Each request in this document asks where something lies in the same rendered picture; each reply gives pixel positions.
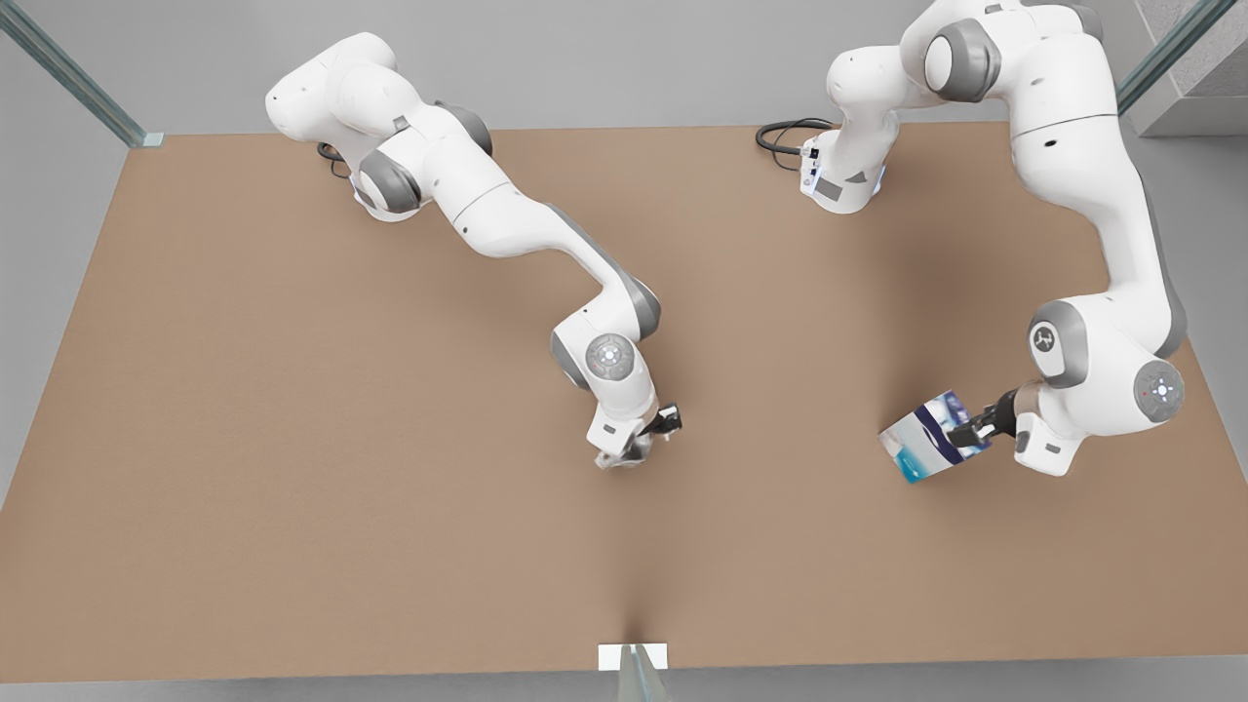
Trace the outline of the silver frame post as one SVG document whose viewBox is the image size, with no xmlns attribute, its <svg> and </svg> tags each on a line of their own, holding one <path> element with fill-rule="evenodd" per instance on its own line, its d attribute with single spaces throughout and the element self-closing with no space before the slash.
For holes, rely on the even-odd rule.
<svg viewBox="0 0 1248 702">
<path fill-rule="evenodd" d="M 666 643 L 598 645 L 598 670 L 618 672 L 617 702 L 671 702 L 659 675 L 668 668 Z"/>
<path fill-rule="evenodd" d="M 15 0 L 0 0 L 0 30 L 44 67 L 80 105 L 129 147 L 161 147 L 165 135 L 149 132 L 99 85 Z"/>
<path fill-rule="evenodd" d="M 1153 49 L 1119 81 L 1118 115 L 1123 116 L 1149 87 L 1164 77 L 1169 67 L 1189 51 L 1201 37 L 1236 6 L 1238 0 L 1197 0 Z"/>
</svg>

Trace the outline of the blue and white printed box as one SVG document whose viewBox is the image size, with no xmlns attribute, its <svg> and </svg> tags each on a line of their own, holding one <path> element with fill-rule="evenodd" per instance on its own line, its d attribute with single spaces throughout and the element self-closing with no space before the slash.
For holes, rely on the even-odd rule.
<svg viewBox="0 0 1248 702">
<path fill-rule="evenodd" d="M 970 422 L 972 413 L 953 391 L 946 391 L 914 408 L 879 432 L 879 443 L 909 483 L 963 463 L 990 447 L 990 441 L 970 446 L 951 443 L 948 433 Z"/>
</svg>

